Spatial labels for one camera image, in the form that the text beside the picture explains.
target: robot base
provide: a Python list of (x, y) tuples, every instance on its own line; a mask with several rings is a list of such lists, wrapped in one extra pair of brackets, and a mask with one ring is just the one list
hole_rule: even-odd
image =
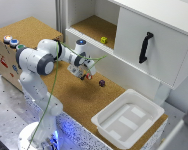
[[(28, 137), (31, 135), (31, 133), (34, 131), (34, 129), (37, 127), (37, 125), (38, 125), (38, 122), (29, 124), (20, 132), (19, 137), (18, 137), (18, 150), (27, 150), (29, 143), (30, 143), (28, 140)], [(59, 149), (60, 149), (60, 147), (62, 147), (62, 144), (63, 144), (63, 138), (59, 138), (58, 141), (59, 141)], [(31, 145), (28, 150), (43, 150), (43, 148), (42, 147), (34, 148)]]

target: empty white tray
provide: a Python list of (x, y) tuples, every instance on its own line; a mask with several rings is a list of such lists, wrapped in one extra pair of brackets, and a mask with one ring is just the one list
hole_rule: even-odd
[(116, 147), (130, 149), (163, 113), (160, 106), (134, 90), (127, 90), (91, 120)]

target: cork surface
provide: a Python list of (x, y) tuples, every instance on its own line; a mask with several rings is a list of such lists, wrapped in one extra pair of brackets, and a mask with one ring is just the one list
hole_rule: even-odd
[(117, 26), (109, 23), (97, 16), (92, 16), (77, 24), (72, 28), (100, 42), (101, 37), (107, 37), (106, 46), (114, 49)]
[[(67, 70), (68, 65), (66, 62), (59, 62), (58, 78), (53, 95), (63, 103), (66, 113), (114, 150), (119, 150), (99, 134), (97, 127), (91, 122), (91, 118), (124, 93), (125, 89), (99, 73), (95, 74), (92, 80), (82, 81)], [(50, 92), (54, 77), (55, 69), (50, 75), (42, 76)], [(100, 80), (106, 82), (105, 87), (99, 86)], [(130, 150), (139, 150), (167, 118), (167, 115), (164, 114)]]
[(43, 22), (29, 17), (19, 22), (13, 23), (6, 27), (0, 28), (0, 41), (6, 35), (11, 35), (14, 39), (18, 39), (20, 44), (29, 48), (37, 47), (42, 39), (54, 39), (62, 34)]

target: black cabinet handle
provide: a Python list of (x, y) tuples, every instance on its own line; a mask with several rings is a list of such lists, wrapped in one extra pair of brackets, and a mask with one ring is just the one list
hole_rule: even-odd
[(151, 39), (154, 35), (150, 32), (147, 32), (147, 36), (145, 37), (144, 41), (143, 41), (143, 45), (142, 45), (142, 49), (141, 49), (141, 54), (139, 57), (139, 63), (142, 64), (143, 62), (145, 62), (147, 60), (147, 57), (145, 57), (145, 53), (147, 50), (147, 46), (148, 46), (148, 40)]

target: cabinet door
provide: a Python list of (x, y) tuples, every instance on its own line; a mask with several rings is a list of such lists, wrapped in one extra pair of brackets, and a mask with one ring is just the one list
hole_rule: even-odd
[[(154, 37), (148, 40), (147, 60), (140, 64), (139, 56), (147, 32)], [(120, 9), (115, 55), (173, 86), (187, 51), (187, 35), (127, 9)]]

